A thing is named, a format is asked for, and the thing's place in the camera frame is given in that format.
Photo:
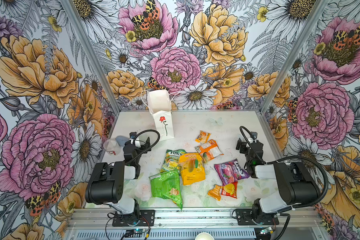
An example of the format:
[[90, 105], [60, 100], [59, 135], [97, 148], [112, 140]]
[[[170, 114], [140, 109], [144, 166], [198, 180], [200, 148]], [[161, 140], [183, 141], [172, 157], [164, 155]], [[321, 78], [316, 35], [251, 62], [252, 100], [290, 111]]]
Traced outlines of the green Fox's candy bag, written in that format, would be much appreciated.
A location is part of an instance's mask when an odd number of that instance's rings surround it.
[[169, 172], [179, 169], [179, 158], [186, 154], [187, 152], [184, 149], [178, 150], [167, 150], [164, 163], [161, 167], [160, 172]]

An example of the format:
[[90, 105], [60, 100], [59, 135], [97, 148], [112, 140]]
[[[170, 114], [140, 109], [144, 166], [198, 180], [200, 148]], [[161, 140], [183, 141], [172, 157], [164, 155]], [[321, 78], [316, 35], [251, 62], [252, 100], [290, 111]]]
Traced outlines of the orange mango snack bag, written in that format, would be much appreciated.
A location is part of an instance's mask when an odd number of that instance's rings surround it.
[[208, 163], [216, 157], [223, 155], [215, 140], [209, 140], [208, 142], [195, 147], [195, 149], [202, 157], [204, 163]]

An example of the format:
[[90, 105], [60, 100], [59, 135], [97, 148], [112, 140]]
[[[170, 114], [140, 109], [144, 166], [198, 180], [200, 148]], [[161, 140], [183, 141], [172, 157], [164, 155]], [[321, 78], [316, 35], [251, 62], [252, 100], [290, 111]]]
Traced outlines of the bright green chips bag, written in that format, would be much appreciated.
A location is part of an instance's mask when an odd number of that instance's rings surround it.
[[150, 184], [153, 198], [172, 200], [178, 208], [183, 208], [183, 198], [178, 170], [150, 176]]

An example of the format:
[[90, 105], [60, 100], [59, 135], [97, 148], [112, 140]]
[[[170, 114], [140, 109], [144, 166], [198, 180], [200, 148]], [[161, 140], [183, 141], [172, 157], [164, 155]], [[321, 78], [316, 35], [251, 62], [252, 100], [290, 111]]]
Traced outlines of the white paper bag red flower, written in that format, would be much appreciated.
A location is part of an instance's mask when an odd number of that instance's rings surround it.
[[160, 141], [175, 138], [172, 119], [172, 100], [167, 90], [144, 90], [140, 94], [143, 104], [148, 108], [153, 117], [156, 131], [160, 134]]

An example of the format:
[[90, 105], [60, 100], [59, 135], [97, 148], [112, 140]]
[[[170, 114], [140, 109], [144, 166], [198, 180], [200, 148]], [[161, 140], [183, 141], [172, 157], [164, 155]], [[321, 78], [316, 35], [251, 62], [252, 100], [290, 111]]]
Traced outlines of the yellow Lot 100 gummy bag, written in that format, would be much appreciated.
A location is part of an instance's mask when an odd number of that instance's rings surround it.
[[179, 167], [184, 186], [206, 179], [203, 159], [198, 153], [186, 153], [180, 156]]

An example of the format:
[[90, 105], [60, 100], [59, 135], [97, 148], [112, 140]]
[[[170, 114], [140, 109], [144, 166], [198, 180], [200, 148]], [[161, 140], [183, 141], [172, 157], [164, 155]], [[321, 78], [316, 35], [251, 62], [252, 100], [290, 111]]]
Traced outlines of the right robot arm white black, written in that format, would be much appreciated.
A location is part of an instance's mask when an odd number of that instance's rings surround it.
[[310, 207], [320, 202], [329, 187], [324, 178], [323, 188], [315, 182], [308, 170], [313, 165], [324, 174], [317, 162], [302, 156], [288, 156], [273, 162], [265, 162], [263, 144], [251, 134], [237, 141], [236, 149], [246, 157], [244, 169], [253, 179], [275, 180], [278, 190], [272, 195], [256, 199], [252, 205], [250, 219], [258, 225], [272, 223], [278, 215], [293, 209]]

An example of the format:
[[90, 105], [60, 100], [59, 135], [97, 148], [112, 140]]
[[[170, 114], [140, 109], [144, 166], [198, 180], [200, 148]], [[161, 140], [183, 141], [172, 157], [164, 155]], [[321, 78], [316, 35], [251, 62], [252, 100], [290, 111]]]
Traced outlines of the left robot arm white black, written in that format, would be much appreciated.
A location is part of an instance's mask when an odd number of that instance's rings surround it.
[[137, 218], [140, 207], [135, 199], [124, 193], [124, 181], [139, 178], [140, 158], [150, 146], [150, 139], [140, 140], [136, 132], [131, 132], [129, 138], [118, 136], [105, 141], [104, 158], [112, 159], [122, 153], [124, 160], [95, 164], [86, 188], [87, 203], [107, 205], [118, 215]]

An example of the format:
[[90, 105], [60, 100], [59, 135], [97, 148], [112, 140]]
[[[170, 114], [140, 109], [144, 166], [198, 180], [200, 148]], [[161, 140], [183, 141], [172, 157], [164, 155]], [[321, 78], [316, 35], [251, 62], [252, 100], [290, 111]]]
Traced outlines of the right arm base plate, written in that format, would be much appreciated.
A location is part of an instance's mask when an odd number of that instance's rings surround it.
[[252, 225], [279, 225], [277, 215], [264, 214], [262, 212], [253, 213], [250, 209], [235, 209], [232, 212], [232, 217], [237, 220], [239, 226]]

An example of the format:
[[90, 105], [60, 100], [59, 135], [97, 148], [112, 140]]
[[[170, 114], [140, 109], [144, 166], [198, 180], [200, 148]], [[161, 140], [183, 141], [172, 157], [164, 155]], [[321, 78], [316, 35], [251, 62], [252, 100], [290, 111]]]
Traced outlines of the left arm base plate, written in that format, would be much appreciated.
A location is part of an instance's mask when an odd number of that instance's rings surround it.
[[155, 210], [135, 210], [132, 214], [115, 214], [113, 227], [153, 227]]

